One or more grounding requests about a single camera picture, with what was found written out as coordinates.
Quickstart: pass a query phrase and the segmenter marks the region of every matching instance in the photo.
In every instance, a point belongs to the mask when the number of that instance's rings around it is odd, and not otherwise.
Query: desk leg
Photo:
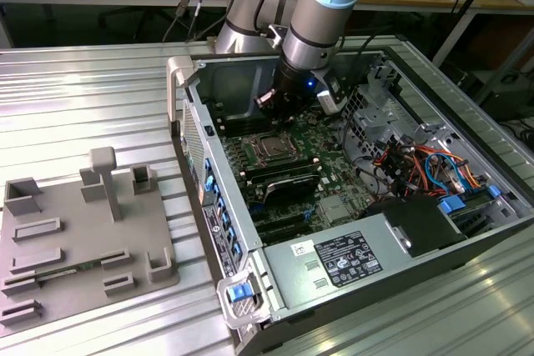
[[[3,19],[2,12],[0,11],[0,49],[9,49],[13,47],[13,42],[8,32],[8,25]]]
[[[454,27],[454,29],[449,34],[447,39],[441,45],[440,50],[437,51],[436,55],[432,59],[432,62],[437,67],[439,67],[445,61],[446,57],[449,55],[451,50],[454,48],[454,45],[456,45],[456,43],[458,42],[458,39],[460,39],[460,37],[466,31],[467,27],[469,27],[469,24],[471,24],[471,21],[473,21],[473,18],[475,16],[476,16],[476,13],[467,12],[466,14],[464,14],[464,16],[460,19],[460,21]]]

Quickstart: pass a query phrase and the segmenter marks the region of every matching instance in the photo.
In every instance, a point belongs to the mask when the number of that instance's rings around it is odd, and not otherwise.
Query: wire bundle
[[[395,174],[396,184],[393,183],[390,186],[396,196],[400,196],[399,188],[404,191],[405,197],[415,193],[425,193],[430,196],[455,193],[454,188],[449,188],[447,183],[439,179],[446,165],[451,167],[466,191],[481,187],[466,161],[445,149],[419,145],[411,147],[411,153],[406,153],[406,151],[401,151],[401,148],[406,148],[406,146],[396,148],[390,144],[382,155],[372,162],[375,169],[382,168],[385,172],[388,169],[400,170]]]
[[[481,185],[478,183],[475,176],[469,169],[469,166],[464,163],[465,160],[463,158],[456,156],[455,154],[452,154],[451,152],[445,149],[434,149],[423,145],[416,146],[415,149],[416,151],[425,153],[427,155],[425,160],[425,172],[427,177],[432,181],[432,183],[445,190],[447,194],[450,193],[449,188],[444,183],[441,183],[437,180],[439,170],[437,170],[434,174],[431,171],[432,158],[437,159],[438,163],[436,164],[436,168],[440,167],[440,159],[447,161],[452,166],[453,170],[456,173],[456,176],[458,177],[458,180],[466,190],[472,190],[481,187]]]

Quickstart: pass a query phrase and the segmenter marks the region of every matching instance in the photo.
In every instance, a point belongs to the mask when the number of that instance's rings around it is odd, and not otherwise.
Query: blue cable
[[[425,172],[426,172],[426,175],[428,176],[428,178],[436,185],[438,185],[439,187],[443,188],[446,190],[447,192],[447,195],[449,194],[449,190],[447,189],[447,187],[445,186],[445,184],[443,183],[440,183],[439,181],[436,181],[434,179],[434,177],[432,177],[432,174],[431,174],[431,171],[430,171],[430,160],[432,158],[432,156],[442,156],[445,160],[447,160],[451,165],[452,167],[454,168],[454,171],[456,173],[456,176],[458,177],[458,179],[460,180],[460,183],[466,188],[466,189],[472,189],[471,185],[469,184],[469,182],[464,179],[461,174],[460,174],[460,170],[458,170],[458,166],[456,166],[456,163],[454,163],[454,160],[452,159],[451,156],[449,156],[448,154],[444,154],[444,153],[433,153],[433,154],[430,154],[428,156],[428,158],[426,158],[426,161],[425,161]]]
[[[426,173],[426,176],[428,177],[428,179],[430,179],[435,185],[437,185],[438,187],[441,187],[443,189],[445,189],[445,192],[447,193],[447,195],[449,194],[449,189],[445,186],[444,183],[440,183],[439,181],[436,181],[434,179],[434,177],[432,177],[432,174],[430,172],[430,160],[431,160],[431,157],[434,156],[434,154],[431,154],[428,156],[428,158],[426,158],[426,161],[425,161],[425,173]]]

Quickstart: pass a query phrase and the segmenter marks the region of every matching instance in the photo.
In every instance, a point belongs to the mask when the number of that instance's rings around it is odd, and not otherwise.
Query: electronic equipment
[[[430,62],[416,72],[397,51],[347,44],[331,67],[360,79],[343,110],[315,100],[282,127],[254,101],[277,55],[169,61],[169,105],[175,77],[186,93],[175,147],[238,354],[457,268],[534,221],[534,193],[421,78]]]

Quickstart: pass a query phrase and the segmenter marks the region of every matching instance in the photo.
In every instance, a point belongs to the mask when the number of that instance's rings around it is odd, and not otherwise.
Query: barcode sticker
[[[291,250],[293,250],[295,256],[302,256],[303,254],[314,252],[314,241],[309,239],[304,242],[294,243],[291,245]]]

